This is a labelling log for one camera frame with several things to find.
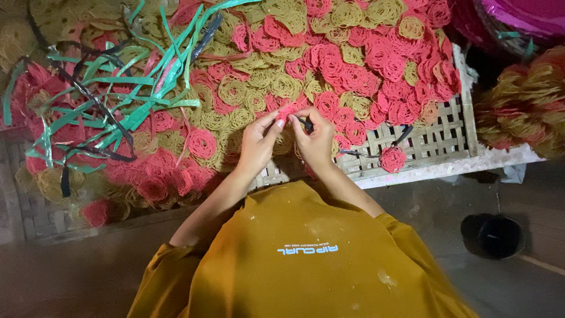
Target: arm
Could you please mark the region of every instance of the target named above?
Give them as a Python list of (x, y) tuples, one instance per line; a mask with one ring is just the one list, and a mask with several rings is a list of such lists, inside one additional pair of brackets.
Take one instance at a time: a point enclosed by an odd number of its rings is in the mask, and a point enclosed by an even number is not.
[[(304, 133), (297, 116), (310, 117), (310, 121), (314, 124), (314, 131), (311, 134)], [(289, 120), (302, 158), (333, 197), (365, 210), (372, 217), (384, 213), (377, 202), (333, 163), (332, 142), (335, 129), (331, 122), (325, 120), (315, 108), (299, 110), (294, 115), (289, 115)]]
[(284, 121), (273, 124), (278, 111), (274, 111), (249, 124), (244, 131), (240, 161), (220, 186), (182, 223), (171, 241), (173, 246), (207, 247), (221, 226), (235, 212), (253, 179), (267, 166), (273, 145), (283, 130)]

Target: hand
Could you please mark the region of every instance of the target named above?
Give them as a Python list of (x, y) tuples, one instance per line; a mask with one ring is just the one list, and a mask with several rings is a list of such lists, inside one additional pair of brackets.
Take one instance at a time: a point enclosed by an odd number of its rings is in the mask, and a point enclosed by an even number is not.
[[(306, 135), (297, 117), (310, 117), (314, 131)], [(294, 129), (300, 154), (310, 168), (319, 175), (323, 170), (332, 167), (332, 143), (335, 132), (333, 123), (325, 120), (314, 107), (301, 109), (294, 115), (289, 115), (289, 121)]]
[[(235, 169), (236, 172), (253, 180), (267, 166), (273, 155), (273, 146), (277, 136), (284, 127), (284, 120), (282, 119), (273, 124), (278, 113), (278, 110), (273, 111), (247, 125), (241, 145), (240, 161)], [(263, 137), (265, 130), (271, 124), (271, 128)]]

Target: rip curl logo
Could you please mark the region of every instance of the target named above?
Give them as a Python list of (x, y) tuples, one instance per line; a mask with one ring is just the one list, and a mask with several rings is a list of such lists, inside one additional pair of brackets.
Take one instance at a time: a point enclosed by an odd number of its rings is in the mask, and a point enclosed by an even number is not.
[(286, 245), (285, 247), (293, 247), (293, 248), (281, 248), (278, 249), (277, 252), (282, 252), (283, 255), (290, 255), (290, 254), (300, 254), (300, 252), (302, 251), (302, 253), (304, 254), (314, 254), (314, 253), (329, 253), (329, 252), (337, 252), (338, 247), (337, 245), (335, 246), (329, 246), (328, 243), (322, 243), (322, 244), (303, 244), (303, 245)]

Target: shirt sleeve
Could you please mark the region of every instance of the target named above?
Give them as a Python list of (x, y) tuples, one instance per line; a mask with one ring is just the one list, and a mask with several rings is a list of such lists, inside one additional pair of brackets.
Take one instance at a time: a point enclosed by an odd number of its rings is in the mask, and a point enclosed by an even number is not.
[(178, 317), (188, 305), (200, 260), (191, 246), (161, 245), (145, 269), (128, 317)]
[(375, 219), (386, 227), (398, 248), (425, 271), (436, 303), (440, 311), (444, 313), (442, 316), (478, 317), (461, 300), (420, 236), (411, 226), (399, 222), (388, 213), (383, 213)]

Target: black bucket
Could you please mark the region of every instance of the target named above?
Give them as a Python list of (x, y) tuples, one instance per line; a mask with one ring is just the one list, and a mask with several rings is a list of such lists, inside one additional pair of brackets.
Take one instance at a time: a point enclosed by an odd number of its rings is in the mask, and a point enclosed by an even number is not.
[(524, 248), (522, 226), (502, 215), (467, 216), (461, 222), (461, 234), (469, 252), (489, 259), (507, 259)]

